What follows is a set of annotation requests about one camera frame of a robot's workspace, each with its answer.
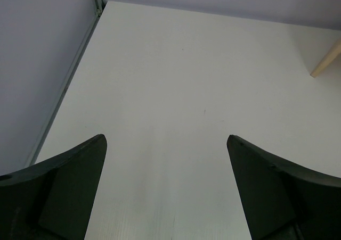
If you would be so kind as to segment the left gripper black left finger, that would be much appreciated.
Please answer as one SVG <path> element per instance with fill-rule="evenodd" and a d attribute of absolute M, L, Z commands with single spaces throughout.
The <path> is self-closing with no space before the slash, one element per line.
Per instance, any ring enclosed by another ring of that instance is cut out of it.
<path fill-rule="evenodd" d="M 107 140 L 76 147 L 1 176 L 1 239 L 84 239 Z"/>

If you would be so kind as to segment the wooden two-tier shelf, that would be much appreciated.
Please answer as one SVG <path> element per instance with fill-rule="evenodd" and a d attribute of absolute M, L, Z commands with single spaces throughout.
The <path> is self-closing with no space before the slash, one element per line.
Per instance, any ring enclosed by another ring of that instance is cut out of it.
<path fill-rule="evenodd" d="M 321 74 L 338 56 L 340 56 L 340 39 L 337 40 L 325 54 L 322 60 L 317 64 L 314 70 L 310 73 L 310 76 L 315 78 Z"/>

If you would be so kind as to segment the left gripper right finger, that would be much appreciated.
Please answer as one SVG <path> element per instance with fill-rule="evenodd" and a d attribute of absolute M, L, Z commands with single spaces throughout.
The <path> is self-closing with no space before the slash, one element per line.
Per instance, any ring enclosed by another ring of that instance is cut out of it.
<path fill-rule="evenodd" d="M 340 178 L 236 135 L 226 145 L 252 239 L 340 239 Z"/>

